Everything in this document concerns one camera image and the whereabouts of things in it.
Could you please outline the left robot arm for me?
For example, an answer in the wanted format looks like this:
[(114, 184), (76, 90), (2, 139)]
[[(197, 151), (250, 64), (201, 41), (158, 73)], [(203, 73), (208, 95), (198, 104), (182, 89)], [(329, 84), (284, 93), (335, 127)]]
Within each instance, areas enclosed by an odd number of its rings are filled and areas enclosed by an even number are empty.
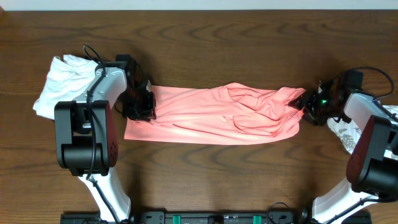
[(113, 62), (100, 60), (86, 90), (55, 105), (58, 164), (88, 187), (99, 207), (99, 216), (88, 223), (131, 222), (131, 199), (114, 168), (118, 140), (111, 110), (120, 101), (123, 118), (156, 118), (155, 95), (147, 75), (135, 77), (138, 67), (130, 55), (117, 55)]

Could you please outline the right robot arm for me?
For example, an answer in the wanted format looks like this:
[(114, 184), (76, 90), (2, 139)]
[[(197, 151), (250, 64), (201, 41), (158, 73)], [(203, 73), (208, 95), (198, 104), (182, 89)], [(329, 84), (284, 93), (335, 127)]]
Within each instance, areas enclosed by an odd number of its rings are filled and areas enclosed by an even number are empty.
[(386, 151), (397, 154), (397, 115), (383, 107), (379, 97), (363, 91), (364, 70), (345, 70), (289, 102), (315, 126), (333, 118), (354, 122), (361, 130), (345, 178), (304, 208), (298, 223), (371, 223), (364, 208), (397, 201), (397, 161), (385, 155)]

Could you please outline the pink shirt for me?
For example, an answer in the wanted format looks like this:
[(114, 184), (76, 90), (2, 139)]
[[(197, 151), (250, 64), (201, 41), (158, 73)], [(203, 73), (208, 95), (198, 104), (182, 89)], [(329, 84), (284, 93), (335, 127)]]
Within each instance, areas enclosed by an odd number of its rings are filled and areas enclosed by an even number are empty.
[(156, 118), (127, 121), (126, 140), (216, 145), (281, 141), (299, 132), (303, 111), (289, 103), (303, 88), (251, 88), (240, 83), (209, 88), (153, 86)]

